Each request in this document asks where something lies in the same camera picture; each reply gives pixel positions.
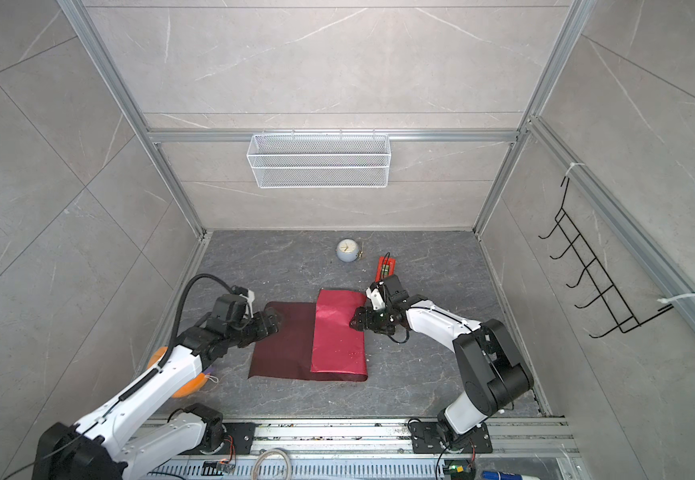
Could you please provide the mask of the dark red wrapping paper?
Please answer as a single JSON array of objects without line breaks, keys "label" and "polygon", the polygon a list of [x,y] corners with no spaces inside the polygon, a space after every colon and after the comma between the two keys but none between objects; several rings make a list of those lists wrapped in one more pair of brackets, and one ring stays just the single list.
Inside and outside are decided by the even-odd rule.
[{"label": "dark red wrapping paper", "polygon": [[270,302],[279,331],[258,342],[249,376],[304,381],[364,382],[365,334],[349,327],[365,294],[322,290],[314,303]]}]

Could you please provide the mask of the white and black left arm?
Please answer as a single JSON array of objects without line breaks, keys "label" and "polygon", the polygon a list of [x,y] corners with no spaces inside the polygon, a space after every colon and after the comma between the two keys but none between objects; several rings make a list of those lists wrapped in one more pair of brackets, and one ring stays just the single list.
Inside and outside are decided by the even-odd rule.
[{"label": "white and black left arm", "polygon": [[166,424],[137,434],[170,398],[233,348],[244,348],[278,332],[281,315],[253,310],[253,291],[227,286],[213,309],[181,330],[191,278],[178,302],[167,349],[155,365],[101,407],[72,425],[56,423],[41,437],[35,479],[139,479],[174,456],[194,449],[213,454],[230,446],[223,415],[203,404],[177,411]]}]

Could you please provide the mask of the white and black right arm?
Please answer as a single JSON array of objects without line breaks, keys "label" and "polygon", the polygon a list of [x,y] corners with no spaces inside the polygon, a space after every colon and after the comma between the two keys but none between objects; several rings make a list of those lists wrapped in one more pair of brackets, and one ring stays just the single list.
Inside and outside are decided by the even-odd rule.
[{"label": "white and black right arm", "polygon": [[382,308],[361,306],[349,327],[389,338],[401,327],[453,352],[463,393],[437,416],[437,437],[445,447],[462,448],[485,420],[513,406],[535,384],[519,347],[499,320],[469,320],[429,299],[413,297]]}]

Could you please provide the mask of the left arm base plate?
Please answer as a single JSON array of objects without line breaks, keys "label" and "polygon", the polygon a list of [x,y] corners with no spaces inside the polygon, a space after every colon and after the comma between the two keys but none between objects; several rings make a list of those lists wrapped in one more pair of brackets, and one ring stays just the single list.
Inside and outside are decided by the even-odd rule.
[{"label": "left arm base plate", "polygon": [[204,455],[248,455],[256,430],[257,424],[252,422],[218,423],[208,428],[205,442],[198,450]]}]

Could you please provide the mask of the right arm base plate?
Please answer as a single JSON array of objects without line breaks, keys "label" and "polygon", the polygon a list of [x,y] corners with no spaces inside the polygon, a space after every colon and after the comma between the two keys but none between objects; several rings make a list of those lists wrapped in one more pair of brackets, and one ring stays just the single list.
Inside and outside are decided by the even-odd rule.
[{"label": "right arm base plate", "polygon": [[491,435],[485,423],[475,426],[465,434],[453,433],[445,428],[439,421],[421,421],[411,418],[407,420],[407,430],[411,435],[411,444],[415,454],[443,453],[443,450],[451,452],[475,452],[475,454],[489,454],[493,452]]}]

